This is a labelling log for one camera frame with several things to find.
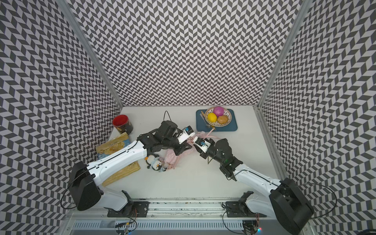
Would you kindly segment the penguin plush keychain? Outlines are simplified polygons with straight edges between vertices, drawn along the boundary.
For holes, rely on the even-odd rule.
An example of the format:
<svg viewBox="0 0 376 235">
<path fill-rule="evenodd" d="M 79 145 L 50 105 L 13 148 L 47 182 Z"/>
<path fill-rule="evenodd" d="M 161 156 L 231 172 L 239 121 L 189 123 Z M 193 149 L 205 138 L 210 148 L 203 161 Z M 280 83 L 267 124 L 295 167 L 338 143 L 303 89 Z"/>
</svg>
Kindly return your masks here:
<svg viewBox="0 0 376 235">
<path fill-rule="evenodd" d="M 165 161 L 165 158 L 158 154 L 151 154 L 145 157 L 145 162 L 148 169 L 152 169 L 157 172 L 164 172 L 168 168 L 168 163 Z"/>
</svg>

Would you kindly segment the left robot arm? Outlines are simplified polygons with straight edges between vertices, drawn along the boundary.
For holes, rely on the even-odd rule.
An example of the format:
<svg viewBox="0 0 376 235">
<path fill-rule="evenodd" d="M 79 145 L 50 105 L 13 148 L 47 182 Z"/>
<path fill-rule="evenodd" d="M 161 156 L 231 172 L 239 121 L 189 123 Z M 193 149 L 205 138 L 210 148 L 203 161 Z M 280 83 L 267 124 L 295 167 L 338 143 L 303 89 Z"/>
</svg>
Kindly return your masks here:
<svg viewBox="0 0 376 235">
<path fill-rule="evenodd" d="M 70 194 L 78 211 L 101 206 L 114 211 L 124 210 L 131 202 L 127 192 L 117 192 L 103 186 L 110 176 L 162 149 L 172 149 L 180 155 L 191 149 L 188 139 L 195 135 L 191 126 L 179 129 L 172 121 L 163 121 L 161 126 L 141 134 L 136 141 L 103 159 L 85 164 L 75 164 L 70 172 L 66 192 Z"/>
</svg>

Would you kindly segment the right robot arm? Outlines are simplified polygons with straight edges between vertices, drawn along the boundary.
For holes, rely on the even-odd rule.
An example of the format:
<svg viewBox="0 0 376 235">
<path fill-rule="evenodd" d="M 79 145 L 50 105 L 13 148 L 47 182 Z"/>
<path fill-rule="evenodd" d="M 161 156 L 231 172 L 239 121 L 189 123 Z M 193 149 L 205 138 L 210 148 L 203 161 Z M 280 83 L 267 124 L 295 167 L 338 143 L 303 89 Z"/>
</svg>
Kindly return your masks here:
<svg viewBox="0 0 376 235">
<path fill-rule="evenodd" d="M 313 206 L 293 180 L 275 179 L 251 169 L 233 155 L 227 139 L 215 142 L 195 137 L 193 143 L 202 158 L 219 162 L 219 169 L 228 180 L 244 183 L 261 193 L 245 199 L 250 212 L 277 219 L 292 235 L 299 234 L 313 216 Z"/>
</svg>

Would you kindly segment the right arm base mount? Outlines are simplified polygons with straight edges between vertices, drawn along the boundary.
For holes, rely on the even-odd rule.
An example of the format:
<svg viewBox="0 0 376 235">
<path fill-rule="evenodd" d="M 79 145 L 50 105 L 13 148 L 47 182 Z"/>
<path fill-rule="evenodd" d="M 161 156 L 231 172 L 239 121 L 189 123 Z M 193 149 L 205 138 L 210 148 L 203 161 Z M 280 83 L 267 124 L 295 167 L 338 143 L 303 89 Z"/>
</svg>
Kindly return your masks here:
<svg viewBox="0 0 376 235">
<path fill-rule="evenodd" d="M 222 208 L 225 210 L 227 217 L 251 217 L 256 218 L 257 215 L 260 217 L 266 217 L 264 214 L 254 213 L 246 205 L 246 200 L 253 195 L 253 191 L 247 191 L 238 201 L 226 201 L 222 204 Z"/>
</svg>

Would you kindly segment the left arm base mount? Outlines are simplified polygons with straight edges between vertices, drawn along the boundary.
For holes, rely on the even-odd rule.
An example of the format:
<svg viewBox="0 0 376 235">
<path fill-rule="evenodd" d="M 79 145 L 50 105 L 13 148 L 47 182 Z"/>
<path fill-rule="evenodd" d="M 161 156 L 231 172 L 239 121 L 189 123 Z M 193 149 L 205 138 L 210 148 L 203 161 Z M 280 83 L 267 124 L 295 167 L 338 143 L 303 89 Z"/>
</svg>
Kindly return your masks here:
<svg viewBox="0 0 376 235">
<path fill-rule="evenodd" d="M 122 190 L 122 193 L 127 198 L 127 204 L 120 211 L 109 209 L 107 217 L 147 217 L 150 206 L 149 201 L 143 199 L 141 201 L 134 201 L 128 192 Z"/>
</svg>

